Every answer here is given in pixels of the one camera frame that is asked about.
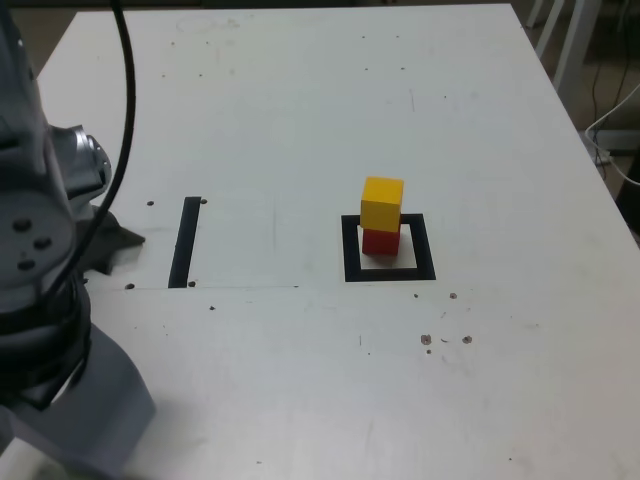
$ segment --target black tape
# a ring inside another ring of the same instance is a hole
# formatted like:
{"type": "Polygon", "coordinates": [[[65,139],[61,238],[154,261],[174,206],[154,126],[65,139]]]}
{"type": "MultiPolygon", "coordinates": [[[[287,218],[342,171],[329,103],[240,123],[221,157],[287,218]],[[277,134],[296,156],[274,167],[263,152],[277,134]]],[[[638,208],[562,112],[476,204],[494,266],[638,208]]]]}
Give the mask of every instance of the black tape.
{"type": "Polygon", "coordinates": [[[169,288],[187,287],[199,213],[200,197],[186,197],[182,206],[182,217],[180,218],[176,248],[173,252],[173,262],[171,262],[169,288]]]}

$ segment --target black square outline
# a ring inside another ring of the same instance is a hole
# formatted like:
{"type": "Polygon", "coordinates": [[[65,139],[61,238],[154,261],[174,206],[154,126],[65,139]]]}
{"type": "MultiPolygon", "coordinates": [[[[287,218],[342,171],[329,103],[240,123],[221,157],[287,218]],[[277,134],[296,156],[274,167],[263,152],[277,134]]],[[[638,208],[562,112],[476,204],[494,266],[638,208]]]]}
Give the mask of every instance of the black square outline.
{"type": "Polygon", "coordinates": [[[436,279],[424,217],[421,213],[402,214],[400,223],[409,225],[411,228],[411,243],[416,258],[416,267],[363,269],[360,266],[360,242],[358,242],[360,215],[342,215],[345,282],[400,282],[436,279]]]}

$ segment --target black cable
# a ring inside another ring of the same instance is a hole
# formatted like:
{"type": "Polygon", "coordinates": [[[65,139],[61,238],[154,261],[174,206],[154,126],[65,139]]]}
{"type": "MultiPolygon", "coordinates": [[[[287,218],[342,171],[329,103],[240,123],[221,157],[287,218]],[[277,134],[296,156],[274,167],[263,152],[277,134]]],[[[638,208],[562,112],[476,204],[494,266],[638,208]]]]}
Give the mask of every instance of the black cable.
{"type": "Polygon", "coordinates": [[[113,175],[111,187],[107,191],[107,194],[102,201],[102,204],[96,211],[95,217],[87,227],[87,230],[78,243],[75,251],[71,255],[69,262],[62,269],[60,274],[51,284],[51,288],[45,295],[55,295],[57,291],[62,287],[63,283],[67,280],[69,275],[78,265],[78,262],[82,258],[82,255],[86,252],[87,248],[93,240],[93,236],[100,227],[100,224],[104,221],[109,209],[113,204],[113,200],[116,198],[116,194],[120,189],[124,174],[127,170],[127,164],[129,163],[129,154],[131,152],[131,143],[133,140],[133,125],[136,117],[136,75],[133,64],[133,50],[131,48],[131,39],[129,38],[129,31],[127,30],[127,24],[124,19],[124,13],[122,12],[122,5],[120,0],[111,0],[111,9],[116,19],[118,26],[118,33],[120,35],[120,43],[122,44],[122,55],[124,57],[124,70],[126,77],[127,88],[127,111],[124,121],[124,134],[122,136],[122,146],[120,147],[120,157],[118,158],[118,166],[113,175]]]}

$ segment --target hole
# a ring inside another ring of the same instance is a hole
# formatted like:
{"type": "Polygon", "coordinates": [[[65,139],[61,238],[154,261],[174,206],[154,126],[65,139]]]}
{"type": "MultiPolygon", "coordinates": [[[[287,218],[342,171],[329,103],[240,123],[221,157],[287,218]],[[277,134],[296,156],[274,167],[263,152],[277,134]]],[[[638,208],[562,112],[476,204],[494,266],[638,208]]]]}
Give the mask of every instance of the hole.
{"type": "Polygon", "coordinates": [[[49,237],[39,237],[33,241],[33,247],[36,250],[44,250],[51,246],[51,239],[49,237]]]}
{"type": "Polygon", "coordinates": [[[13,222],[13,229],[16,232],[26,232],[31,229],[31,220],[28,218],[19,218],[13,222]]]}
{"type": "Polygon", "coordinates": [[[18,262],[18,270],[22,270],[23,272],[31,270],[35,266],[36,262],[33,260],[22,260],[21,262],[18,262]]]}

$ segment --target red cube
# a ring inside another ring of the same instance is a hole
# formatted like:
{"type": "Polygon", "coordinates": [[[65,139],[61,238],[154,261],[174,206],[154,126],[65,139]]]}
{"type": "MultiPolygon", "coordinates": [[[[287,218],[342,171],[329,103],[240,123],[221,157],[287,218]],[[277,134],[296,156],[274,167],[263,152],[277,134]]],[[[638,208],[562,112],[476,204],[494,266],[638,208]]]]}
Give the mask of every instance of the red cube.
{"type": "Polygon", "coordinates": [[[398,255],[400,226],[397,232],[364,229],[362,232],[362,253],[365,255],[398,255]]]}

